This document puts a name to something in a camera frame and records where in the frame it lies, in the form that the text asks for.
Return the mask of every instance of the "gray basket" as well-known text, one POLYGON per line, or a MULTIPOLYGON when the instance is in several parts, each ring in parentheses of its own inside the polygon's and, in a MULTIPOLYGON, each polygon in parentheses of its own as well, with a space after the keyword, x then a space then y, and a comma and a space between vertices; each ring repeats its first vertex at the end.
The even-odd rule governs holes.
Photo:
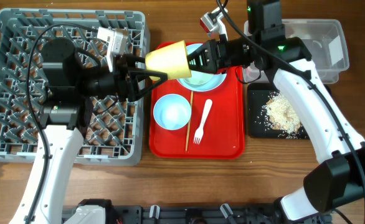
MULTIPOLYGON (((121 28, 129 32, 126 53, 145 56, 149 51, 149 29, 142 12, 92 11, 60 9, 2 9, 0 11, 0 162, 33 162, 37 149, 37 130, 28 115, 25 77, 27 58, 34 39, 52 24, 73 22, 89 27, 121 28)), ((47 32, 42 47, 55 37, 66 37, 77 47, 95 54, 106 65, 107 44, 94 38, 91 32, 74 27, 57 27, 47 32)), ((80 55, 82 63, 92 59, 80 55)), ((30 82, 32 104, 38 110, 47 81, 42 71, 42 57, 34 55, 33 78, 30 82)), ((114 96, 104 100, 92 98, 94 112, 84 145, 76 163, 89 165, 133 166, 141 159, 143 138, 143 100, 113 103, 114 96)))

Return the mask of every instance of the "wooden table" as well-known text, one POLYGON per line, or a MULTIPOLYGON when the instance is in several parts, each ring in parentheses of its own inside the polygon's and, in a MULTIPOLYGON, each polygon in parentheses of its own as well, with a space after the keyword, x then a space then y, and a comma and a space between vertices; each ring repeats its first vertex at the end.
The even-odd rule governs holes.
MULTIPOLYGON (((199 18, 216 7, 215 1, 0 0, 4 7, 54 9, 115 9, 142 11, 151 32, 151 50, 165 41, 207 40, 199 18)), ((245 1, 233 1, 228 10, 243 29, 245 1)), ((350 68, 331 85, 333 97, 351 124, 365 137, 365 1, 282 0, 283 18, 338 19, 348 45, 350 68)), ((238 35, 227 26, 231 39, 238 35)), ((143 156, 136 167, 75 165, 65 206, 85 198, 109 198, 115 205, 184 206, 228 202, 272 202, 302 185, 318 164, 310 141, 253 139, 234 161, 171 160, 154 156, 148 147, 149 106, 146 104, 143 156)), ((0 163, 0 223, 8 223, 22 198, 31 164, 0 163)), ((353 221, 363 221, 363 201, 343 206, 353 221)), ((336 217, 335 223, 344 223, 336 217)))

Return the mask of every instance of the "white fork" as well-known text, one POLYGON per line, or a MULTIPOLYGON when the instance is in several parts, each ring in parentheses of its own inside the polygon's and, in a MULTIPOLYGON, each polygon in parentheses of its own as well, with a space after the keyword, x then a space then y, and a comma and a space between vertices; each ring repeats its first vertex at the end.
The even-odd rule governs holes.
POLYGON ((201 119, 201 124, 199 128, 195 131, 194 144, 201 143, 203 137, 203 126, 205 125, 207 115, 209 115, 210 108, 212 108, 213 101, 211 99, 207 99, 205 102, 205 107, 203 108, 203 114, 201 119))

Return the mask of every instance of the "pile of grains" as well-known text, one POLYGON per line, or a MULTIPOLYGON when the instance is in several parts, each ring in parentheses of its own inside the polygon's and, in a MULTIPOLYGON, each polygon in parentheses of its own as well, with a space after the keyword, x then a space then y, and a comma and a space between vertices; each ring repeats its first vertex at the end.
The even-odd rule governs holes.
POLYGON ((296 134, 300 128, 300 120, 292 105, 281 93, 273 92, 270 100, 263 106, 268 119, 267 126, 274 130, 283 130, 288 134, 296 134))

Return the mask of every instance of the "yellow cylinder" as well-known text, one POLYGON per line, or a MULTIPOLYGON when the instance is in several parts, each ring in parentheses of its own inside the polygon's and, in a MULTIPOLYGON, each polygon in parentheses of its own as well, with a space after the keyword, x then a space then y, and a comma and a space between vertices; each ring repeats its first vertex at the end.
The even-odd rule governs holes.
POLYGON ((148 53, 145 57, 146 69, 167 73, 170 80, 190 78, 187 56, 185 41, 182 40, 148 53))

